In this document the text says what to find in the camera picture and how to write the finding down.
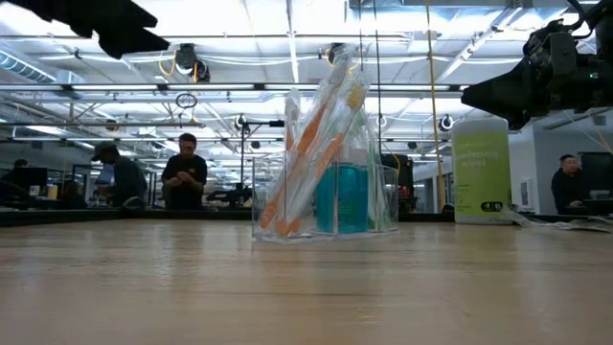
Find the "yellow cable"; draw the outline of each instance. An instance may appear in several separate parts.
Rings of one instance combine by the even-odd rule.
[[[163,74],[170,76],[172,75],[172,73],[174,73],[174,63],[176,61],[176,50],[174,51],[174,53],[172,53],[172,68],[170,69],[170,72],[167,72],[164,67],[162,66],[162,60],[159,60],[157,65],[158,67],[160,67],[160,72],[162,72]]]
[[[329,56],[329,48],[328,48],[328,49],[326,49],[326,61],[328,62],[328,65],[329,65],[330,67],[334,67],[334,65],[330,63],[330,61],[329,61],[329,57],[328,57],[328,56]]]
[[[400,160],[395,154],[392,153],[392,155],[394,156],[394,159],[396,159],[396,163],[398,163],[398,177],[400,177]]]
[[[443,167],[441,166],[441,150],[439,148],[439,129],[437,128],[437,102],[434,91],[434,54],[432,52],[432,31],[430,30],[430,0],[425,1],[425,13],[428,22],[428,57],[430,60],[430,92],[432,97],[432,127],[434,128],[434,146],[437,153],[437,168],[439,170],[439,205],[441,212],[444,206]]]

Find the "table surface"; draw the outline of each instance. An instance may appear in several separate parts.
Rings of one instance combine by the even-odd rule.
[[[401,227],[300,245],[236,221],[0,229],[2,344],[613,343],[613,236]]]

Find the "black camera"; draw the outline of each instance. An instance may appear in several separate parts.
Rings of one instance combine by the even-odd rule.
[[[519,64],[507,74],[469,86],[462,103],[507,119],[511,129],[552,110],[581,113],[613,105],[613,0],[601,0],[588,12],[577,0],[569,2],[579,13],[577,23],[555,20],[532,33]],[[584,22],[589,35],[596,31],[596,54],[577,50],[579,40],[589,35],[572,33]]]

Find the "white canister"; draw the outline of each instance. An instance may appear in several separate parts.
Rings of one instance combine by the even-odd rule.
[[[511,224],[500,212],[512,205],[507,121],[459,122],[451,129],[451,142],[456,222]]]

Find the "pipe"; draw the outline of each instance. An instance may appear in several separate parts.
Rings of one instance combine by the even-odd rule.
[[[0,127],[27,127],[27,126],[46,126],[46,127],[204,127],[199,123],[65,123],[65,124],[47,124],[47,123],[22,123],[22,122],[5,122],[0,123]]]
[[[55,77],[10,54],[6,50],[0,50],[0,67],[25,77],[30,81],[40,83],[51,83],[56,81]]]

